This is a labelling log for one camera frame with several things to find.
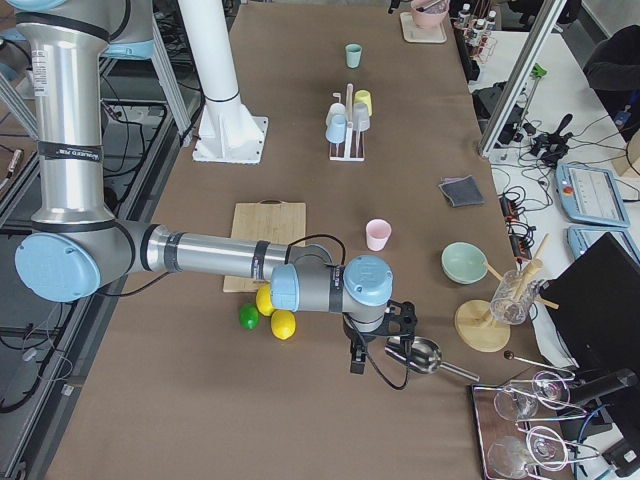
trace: round wooden base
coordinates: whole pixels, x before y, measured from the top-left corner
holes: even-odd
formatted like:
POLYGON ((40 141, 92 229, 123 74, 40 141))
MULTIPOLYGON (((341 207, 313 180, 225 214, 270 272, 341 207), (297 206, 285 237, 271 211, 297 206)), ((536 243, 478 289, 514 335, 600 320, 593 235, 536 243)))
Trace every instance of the round wooden base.
POLYGON ((489 302, 469 300, 458 307, 455 316, 456 330, 460 338, 480 352, 497 352, 509 341, 511 328, 505 323, 487 322, 489 302))

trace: blue framed tablet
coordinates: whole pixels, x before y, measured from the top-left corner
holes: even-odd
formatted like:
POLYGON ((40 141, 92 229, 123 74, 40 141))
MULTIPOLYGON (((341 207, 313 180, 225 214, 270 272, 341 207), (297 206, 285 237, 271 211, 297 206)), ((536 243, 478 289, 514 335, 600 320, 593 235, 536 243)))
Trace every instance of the blue framed tablet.
POLYGON ((609 170, 559 164, 556 182, 560 203, 574 222, 629 226, 627 210, 609 170))
POLYGON ((627 253, 640 264, 640 250, 636 246, 633 238, 629 235, 626 228, 618 227, 599 227, 599 226, 575 226, 567 229, 567 242, 573 258, 578 258, 587 249, 596 243, 598 239, 605 233, 611 233, 613 237, 622 245, 627 253))

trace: white tray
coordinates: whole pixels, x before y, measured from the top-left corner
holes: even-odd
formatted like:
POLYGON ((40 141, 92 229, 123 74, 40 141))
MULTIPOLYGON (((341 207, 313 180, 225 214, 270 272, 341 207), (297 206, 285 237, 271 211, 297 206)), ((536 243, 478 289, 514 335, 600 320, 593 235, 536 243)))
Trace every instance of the white tray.
POLYGON ((400 24, 402 25, 402 36, 409 43, 444 43, 447 41, 447 34, 442 23, 437 27, 420 28, 413 23, 410 12, 402 12, 400 24))

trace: green object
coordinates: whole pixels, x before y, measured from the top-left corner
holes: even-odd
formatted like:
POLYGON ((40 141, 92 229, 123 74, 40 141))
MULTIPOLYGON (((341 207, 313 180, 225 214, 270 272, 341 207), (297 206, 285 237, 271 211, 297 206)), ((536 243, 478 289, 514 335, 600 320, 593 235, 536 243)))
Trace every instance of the green object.
POLYGON ((252 303, 245 303, 240 307, 238 320, 240 320, 240 325, 244 328, 247 330, 253 330, 258 326, 258 323, 260 323, 260 314, 258 313, 258 309, 252 303))
POLYGON ((531 70, 531 76, 532 77, 536 77, 536 78, 542 78, 547 74, 547 71, 542 68, 540 65, 538 65, 537 63, 533 66, 533 69, 531 70))
POLYGON ((487 274, 485 257, 475 245, 456 242, 442 252, 442 269, 456 283, 468 285, 481 280, 487 274))

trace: mint green bowl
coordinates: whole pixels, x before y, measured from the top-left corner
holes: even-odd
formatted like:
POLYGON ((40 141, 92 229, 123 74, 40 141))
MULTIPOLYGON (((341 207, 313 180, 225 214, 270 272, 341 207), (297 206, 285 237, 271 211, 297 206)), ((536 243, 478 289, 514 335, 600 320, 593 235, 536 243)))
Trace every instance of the mint green bowl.
POLYGON ((442 251, 442 270, 456 283, 469 285, 482 280, 487 274, 487 261, 482 250, 475 245, 456 242, 442 251))

